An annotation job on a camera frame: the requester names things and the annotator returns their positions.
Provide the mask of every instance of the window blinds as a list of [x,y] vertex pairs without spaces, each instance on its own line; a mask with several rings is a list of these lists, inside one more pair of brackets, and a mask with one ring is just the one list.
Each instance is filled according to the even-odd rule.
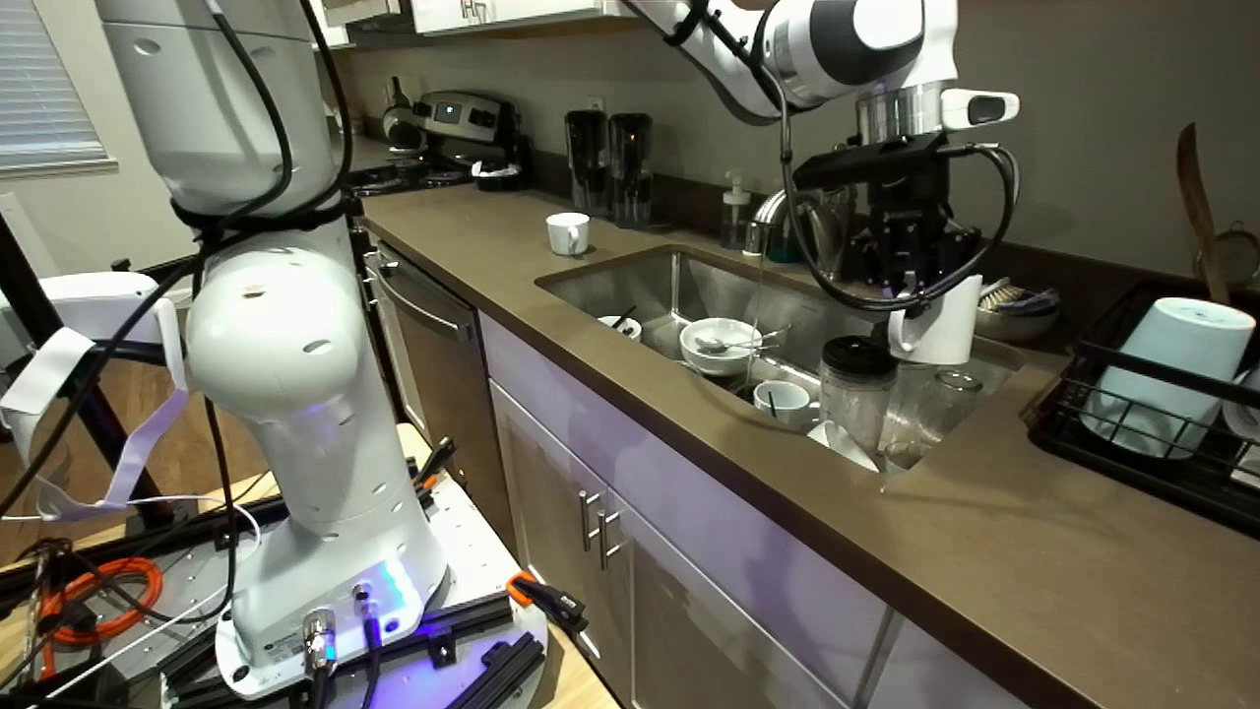
[[0,0],[0,168],[104,158],[105,151],[41,24],[36,0]]

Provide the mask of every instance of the white cup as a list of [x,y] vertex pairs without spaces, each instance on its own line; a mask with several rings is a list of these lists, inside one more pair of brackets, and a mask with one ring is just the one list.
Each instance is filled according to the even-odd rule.
[[924,365],[963,365],[973,360],[981,276],[963,276],[923,314],[890,314],[890,353]]
[[[1200,379],[1233,381],[1251,331],[1255,318],[1250,311],[1166,297],[1150,303],[1150,311],[1117,352]],[[1215,410],[1221,398],[1206,390],[1187,390],[1166,379],[1107,365],[1079,421],[1117,449],[1187,462],[1206,442]]]
[[752,386],[752,406],[760,412],[773,412],[789,428],[813,428],[813,421],[816,421],[813,390],[802,390],[790,379],[769,379],[769,381]]
[[585,214],[553,214],[549,215],[549,244],[558,255],[584,255],[589,249],[589,215]]

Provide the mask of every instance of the white cabinet door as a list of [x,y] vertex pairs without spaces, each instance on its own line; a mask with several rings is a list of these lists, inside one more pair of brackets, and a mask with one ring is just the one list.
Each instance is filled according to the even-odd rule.
[[419,37],[459,33],[477,24],[477,0],[414,0],[410,16]]
[[352,47],[345,28],[331,28],[331,24],[328,24],[322,0],[315,0],[310,7],[315,7],[315,20],[320,20],[320,33],[322,33],[322,45],[328,45],[328,47]]
[[625,516],[633,540],[633,706],[637,709],[834,709],[843,706],[706,571]]
[[620,0],[487,0],[498,24],[622,16]]
[[873,684],[873,709],[1019,709],[1019,700],[935,633],[900,621]]
[[593,668],[631,696],[625,503],[570,457],[512,393],[492,386],[521,559],[585,607]]

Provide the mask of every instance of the black container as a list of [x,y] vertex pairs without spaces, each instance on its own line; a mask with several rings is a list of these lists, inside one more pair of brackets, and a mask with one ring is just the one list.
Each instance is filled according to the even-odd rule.
[[[1260,442],[1236,436],[1225,419],[1214,419],[1210,427],[1181,419],[1181,436],[1196,436],[1200,444],[1193,457],[1141,457],[1131,449],[1110,444],[1101,435],[1084,427],[1088,403],[1096,393],[1117,398],[1110,390],[1099,390],[1099,379],[1107,365],[1137,372],[1150,379],[1166,379],[1175,386],[1206,390],[1221,403],[1242,403],[1260,410],[1260,393],[1170,372],[1163,362],[1131,360],[1117,348],[1137,327],[1137,318],[1150,311],[1163,297],[1200,297],[1200,290],[1175,290],[1175,288],[1135,288],[1117,306],[1110,306],[1084,341],[1075,341],[1070,362],[1062,379],[1037,403],[1029,436],[1058,454],[1066,462],[1079,462],[1096,473],[1107,473],[1114,481],[1125,481],[1150,498],[1163,498],[1170,503],[1181,503],[1191,512],[1200,512],[1215,524],[1227,524],[1236,530],[1250,530],[1260,540]],[[1246,372],[1255,365],[1255,333],[1246,353]]]

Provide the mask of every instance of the brown countertop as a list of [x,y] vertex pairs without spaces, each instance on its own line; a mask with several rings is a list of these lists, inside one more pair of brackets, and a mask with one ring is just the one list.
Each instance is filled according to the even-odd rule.
[[1038,454],[1019,412],[1054,362],[1029,353],[877,491],[869,473],[755,427],[714,386],[698,398],[693,376],[542,290],[538,276],[676,244],[599,222],[593,253],[563,261],[542,244],[553,209],[530,193],[431,189],[379,198],[368,215],[1024,700],[1260,706],[1260,542]]

